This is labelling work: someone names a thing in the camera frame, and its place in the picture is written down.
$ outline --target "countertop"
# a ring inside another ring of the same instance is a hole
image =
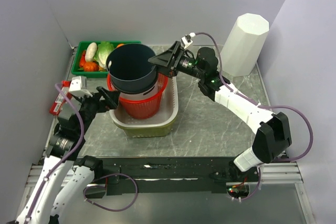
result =
[[[169,46],[152,46],[156,53]],[[196,54],[200,46],[190,46]],[[249,76],[232,77],[224,73],[245,95],[267,104],[257,68]],[[176,77],[179,112],[173,130],[165,137],[130,138],[116,127],[110,114],[97,114],[85,134],[86,143],[79,156],[236,156],[251,146],[250,128],[225,107],[205,97],[196,78],[179,73]],[[107,87],[106,79],[88,79],[88,89]]]

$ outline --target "red basket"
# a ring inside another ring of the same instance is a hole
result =
[[[119,97],[121,105],[131,117],[135,119],[147,119],[157,113],[160,108],[162,92],[167,87],[168,77],[159,73],[157,82],[157,93],[148,99],[132,101]],[[107,87],[110,91],[116,90],[111,83],[109,74],[107,75]]]

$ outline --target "wall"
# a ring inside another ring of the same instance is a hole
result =
[[[309,118],[315,142],[299,167],[318,224],[335,223],[336,0],[286,0],[259,58],[272,104],[299,108]],[[291,156],[308,145],[307,128],[290,115]]]
[[[192,31],[207,31],[224,44],[244,13],[273,22],[284,0],[47,0],[70,43],[141,40],[172,44]],[[205,36],[196,41],[209,45]]]
[[[45,0],[0,0],[0,223],[16,217],[41,157],[69,44]]]

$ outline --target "black bucket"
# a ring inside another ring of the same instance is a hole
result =
[[[126,94],[139,94],[157,81],[156,66],[148,62],[155,52],[143,44],[126,44],[115,49],[106,66],[113,86]]]

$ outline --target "green crate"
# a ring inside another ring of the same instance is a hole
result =
[[[84,50],[88,48],[88,46],[95,42],[97,45],[100,44],[100,41],[81,41],[77,48],[76,57],[74,60],[74,63],[72,64],[71,73],[75,76],[86,76],[87,78],[106,78],[108,72],[84,72],[84,71],[78,71],[79,69],[79,61],[81,58],[81,55]],[[109,43],[113,44],[114,48],[117,47],[119,44],[130,44],[130,43],[137,43],[141,44],[140,41],[109,41]]]

